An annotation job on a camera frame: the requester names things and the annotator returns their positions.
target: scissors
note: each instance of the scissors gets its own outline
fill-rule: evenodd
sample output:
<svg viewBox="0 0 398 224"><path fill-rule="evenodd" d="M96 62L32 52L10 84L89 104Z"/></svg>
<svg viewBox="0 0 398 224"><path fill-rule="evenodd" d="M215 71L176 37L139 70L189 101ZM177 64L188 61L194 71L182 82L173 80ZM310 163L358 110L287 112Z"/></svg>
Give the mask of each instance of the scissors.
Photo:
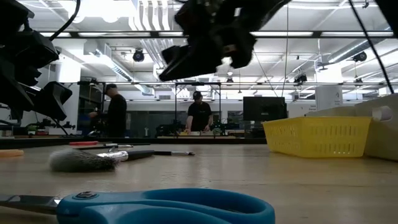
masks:
<svg viewBox="0 0 398 224"><path fill-rule="evenodd" d="M0 206L56 215L60 224L275 224L267 202L213 189L82 192L65 198L0 195Z"/></svg>

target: black t-shirt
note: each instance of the black t-shirt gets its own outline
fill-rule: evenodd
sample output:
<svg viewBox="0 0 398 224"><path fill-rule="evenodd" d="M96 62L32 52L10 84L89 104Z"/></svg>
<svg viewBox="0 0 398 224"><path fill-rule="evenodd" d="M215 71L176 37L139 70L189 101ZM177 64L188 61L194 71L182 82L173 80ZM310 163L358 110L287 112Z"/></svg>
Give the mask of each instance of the black t-shirt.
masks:
<svg viewBox="0 0 398 224"><path fill-rule="evenodd" d="M124 137L126 132L126 99L122 95L116 95L112 98L108 108L108 136Z"/></svg>
<svg viewBox="0 0 398 224"><path fill-rule="evenodd" d="M192 103L188 109L188 116L193 116L191 131L203 131L209 122L210 115L211 109L208 103Z"/></svg>

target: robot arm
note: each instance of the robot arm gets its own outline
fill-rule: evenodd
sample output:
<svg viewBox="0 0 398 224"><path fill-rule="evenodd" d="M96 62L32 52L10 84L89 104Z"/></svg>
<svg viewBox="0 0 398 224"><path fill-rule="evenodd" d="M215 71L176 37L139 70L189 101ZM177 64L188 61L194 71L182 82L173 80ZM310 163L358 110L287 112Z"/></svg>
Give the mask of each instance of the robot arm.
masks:
<svg viewBox="0 0 398 224"><path fill-rule="evenodd" d="M215 73L221 59L231 57L234 68L248 65L256 39L250 34L261 29L291 0L188 0L175 21L187 36L188 45L162 52L168 67L162 81Z"/></svg>

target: black cap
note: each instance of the black cap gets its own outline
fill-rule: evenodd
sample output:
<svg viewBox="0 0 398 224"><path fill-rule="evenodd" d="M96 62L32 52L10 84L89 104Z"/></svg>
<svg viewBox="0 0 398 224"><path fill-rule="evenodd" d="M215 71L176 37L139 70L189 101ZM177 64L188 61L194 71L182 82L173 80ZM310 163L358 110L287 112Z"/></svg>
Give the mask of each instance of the black cap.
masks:
<svg viewBox="0 0 398 224"><path fill-rule="evenodd" d="M193 99L199 100L201 98L201 93L199 91L193 92Z"/></svg>
<svg viewBox="0 0 398 224"><path fill-rule="evenodd" d="M117 86L116 84L113 84L113 83L107 84L106 87L105 87L105 92L104 92L104 94L106 94L106 92L107 92L109 89L117 88L117 87L118 87L118 86Z"/></svg>

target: camera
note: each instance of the camera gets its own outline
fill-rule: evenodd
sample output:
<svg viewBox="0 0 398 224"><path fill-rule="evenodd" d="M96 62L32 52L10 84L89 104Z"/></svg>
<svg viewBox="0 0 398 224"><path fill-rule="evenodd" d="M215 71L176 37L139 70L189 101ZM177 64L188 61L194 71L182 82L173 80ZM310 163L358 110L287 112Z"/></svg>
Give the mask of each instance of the camera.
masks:
<svg viewBox="0 0 398 224"><path fill-rule="evenodd" d="M134 55L132 56L132 59L135 62L142 62L145 59L144 53L142 49L136 49L136 51L134 52Z"/></svg>
<svg viewBox="0 0 398 224"><path fill-rule="evenodd" d="M34 16L15 0L0 1L0 103L64 120L62 105L72 91L57 82L41 90L32 88L41 76L39 69L58 60L59 55L48 38L30 28L29 19Z"/></svg>

